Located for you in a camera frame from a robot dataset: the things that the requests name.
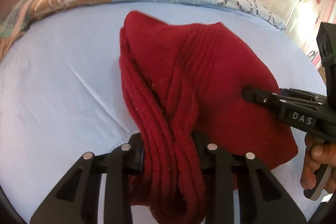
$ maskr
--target mattress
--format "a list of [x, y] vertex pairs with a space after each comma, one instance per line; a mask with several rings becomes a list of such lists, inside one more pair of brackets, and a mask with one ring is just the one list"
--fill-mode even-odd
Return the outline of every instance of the mattress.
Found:
[[[326, 94], [302, 50], [266, 21], [239, 11], [131, 2], [47, 17], [32, 24], [0, 64], [0, 184], [27, 222], [84, 152], [108, 153], [138, 132], [122, 97], [118, 64], [119, 31], [132, 10], [177, 25], [222, 22], [251, 47], [279, 87]], [[299, 154], [272, 172], [308, 219], [321, 199], [303, 196], [305, 133], [292, 132]], [[99, 223], [103, 202], [101, 196]], [[235, 192], [236, 223], [238, 206]], [[156, 223], [147, 207], [132, 207], [132, 213], [135, 224]]]

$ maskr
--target human hand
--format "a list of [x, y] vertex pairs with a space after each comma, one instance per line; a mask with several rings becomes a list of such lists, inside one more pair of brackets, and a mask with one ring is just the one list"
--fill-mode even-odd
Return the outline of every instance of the human hand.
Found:
[[304, 190], [313, 189], [316, 185], [314, 171], [320, 168], [321, 164], [333, 166], [332, 174], [325, 185], [328, 193], [336, 190], [336, 144], [316, 144], [314, 136], [306, 134], [306, 154], [304, 157], [303, 170], [301, 175], [301, 186]]

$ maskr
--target red fleece fabric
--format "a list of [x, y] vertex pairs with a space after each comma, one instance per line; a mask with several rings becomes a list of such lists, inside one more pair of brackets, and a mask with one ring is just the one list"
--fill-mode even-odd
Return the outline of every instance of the red fleece fabric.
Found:
[[150, 206], [158, 223], [196, 224], [206, 215], [195, 129], [231, 153], [254, 152], [270, 169], [298, 153], [289, 126], [243, 100], [246, 86], [279, 88], [248, 45], [221, 23], [171, 26], [130, 12], [120, 50], [124, 100], [145, 148], [144, 175], [130, 182], [132, 204]]

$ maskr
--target metal rivet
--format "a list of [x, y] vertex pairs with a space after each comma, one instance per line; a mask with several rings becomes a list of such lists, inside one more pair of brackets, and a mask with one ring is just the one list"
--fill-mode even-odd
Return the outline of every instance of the metal rivet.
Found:
[[90, 159], [92, 159], [92, 157], [93, 157], [93, 153], [91, 153], [91, 152], [86, 152], [86, 153], [84, 153], [84, 155], [83, 155], [83, 158], [84, 158], [85, 160], [90, 160]]
[[130, 149], [131, 149], [131, 145], [128, 144], [128, 143], [125, 143], [121, 146], [121, 150], [123, 150], [123, 151], [128, 151]]
[[252, 152], [247, 152], [245, 157], [248, 158], [249, 160], [254, 160], [255, 154], [253, 154]]
[[218, 146], [215, 145], [214, 143], [209, 143], [207, 147], [211, 151], [216, 150], [218, 148]]

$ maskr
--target small screw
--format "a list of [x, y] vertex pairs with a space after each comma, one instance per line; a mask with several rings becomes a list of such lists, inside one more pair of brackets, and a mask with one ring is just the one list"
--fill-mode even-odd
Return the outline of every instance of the small screw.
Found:
[[128, 151], [130, 149], [131, 149], [131, 145], [128, 144], [128, 143], [125, 143], [121, 146], [121, 150], [123, 150], [123, 151]]
[[218, 148], [218, 146], [215, 145], [214, 143], [209, 143], [207, 147], [211, 151], [216, 150]]
[[93, 153], [91, 153], [91, 152], [86, 152], [86, 153], [84, 153], [84, 155], [83, 155], [83, 158], [84, 158], [85, 160], [90, 160], [90, 159], [92, 159], [92, 157], [93, 157]]
[[254, 160], [255, 154], [253, 154], [252, 152], [247, 152], [245, 157], [248, 158], [249, 160]]

